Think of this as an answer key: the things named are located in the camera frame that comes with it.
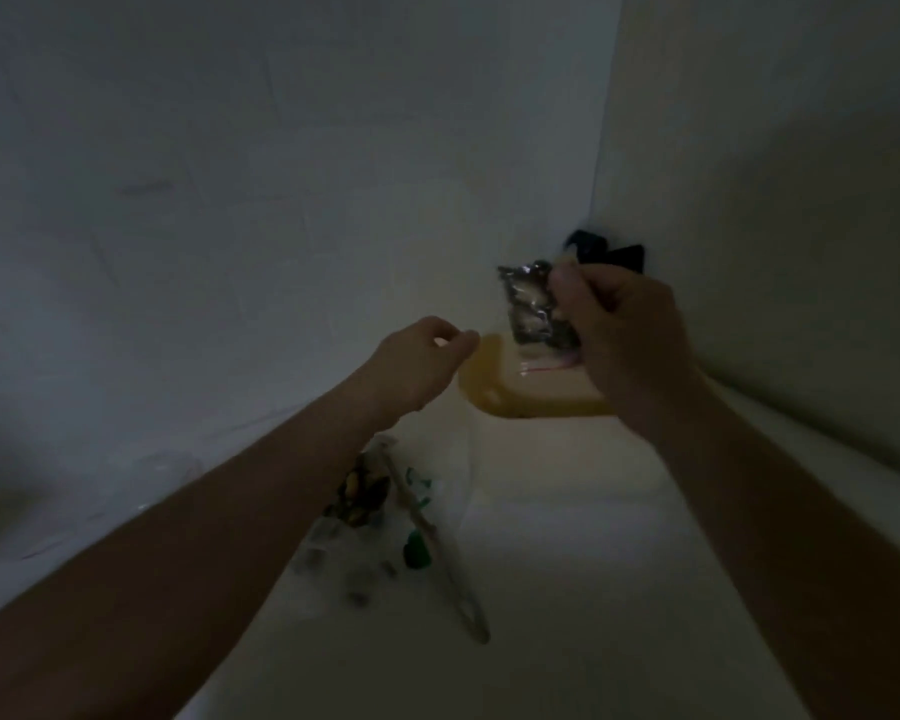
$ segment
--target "left hand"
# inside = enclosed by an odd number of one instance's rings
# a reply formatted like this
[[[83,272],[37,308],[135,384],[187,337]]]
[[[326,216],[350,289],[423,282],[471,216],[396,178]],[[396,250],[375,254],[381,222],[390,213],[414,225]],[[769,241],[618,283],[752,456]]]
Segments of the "left hand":
[[[435,339],[446,343],[437,345]],[[381,429],[389,429],[439,397],[479,345],[476,331],[461,332],[428,315],[384,338],[344,385],[368,399],[379,410]]]

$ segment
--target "white wall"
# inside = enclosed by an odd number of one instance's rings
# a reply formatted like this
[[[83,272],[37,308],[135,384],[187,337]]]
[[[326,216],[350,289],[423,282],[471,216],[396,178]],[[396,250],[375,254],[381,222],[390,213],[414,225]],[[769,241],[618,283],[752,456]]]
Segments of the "white wall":
[[[0,486],[495,321],[492,266],[587,215],[619,4],[0,0]]]
[[[626,0],[593,223],[716,374],[900,469],[900,0]]]

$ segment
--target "hand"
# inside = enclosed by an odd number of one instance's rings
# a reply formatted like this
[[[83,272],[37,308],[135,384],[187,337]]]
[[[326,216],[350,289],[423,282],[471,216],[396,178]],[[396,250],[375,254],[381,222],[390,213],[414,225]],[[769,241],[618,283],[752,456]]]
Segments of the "hand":
[[[590,379],[634,432],[656,442],[713,401],[668,286],[616,265],[558,265],[550,288]]]
[[[437,345],[435,339],[446,343]],[[344,385],[358,390],[378,409],[381,429],[389,429],[439,397],[479,345],[476,331],[461,332],[428,315],[384,338]]]

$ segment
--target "forearm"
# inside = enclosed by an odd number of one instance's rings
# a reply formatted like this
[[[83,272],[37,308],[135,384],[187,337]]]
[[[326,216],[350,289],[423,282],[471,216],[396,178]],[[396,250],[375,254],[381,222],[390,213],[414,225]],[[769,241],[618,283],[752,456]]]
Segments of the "forearm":
[[[654,442],[811,712],[900,717],[900,550],[715,396]]]
[[[175,714],[381,426],[347,382],[0,611],[0,717]]]

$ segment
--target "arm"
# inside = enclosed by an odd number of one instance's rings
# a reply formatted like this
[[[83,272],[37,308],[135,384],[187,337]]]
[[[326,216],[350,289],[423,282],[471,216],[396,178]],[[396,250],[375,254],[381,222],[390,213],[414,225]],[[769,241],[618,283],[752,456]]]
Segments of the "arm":
[[[392,334],[342,384],[3,608],[0,718],[173,717],[371,437],[437,397],[478,342],[434,317]]]
[[[558,268],[551,286],[810,712],[900,718],[900,550],[709,388],[669,288],[611,265]]]

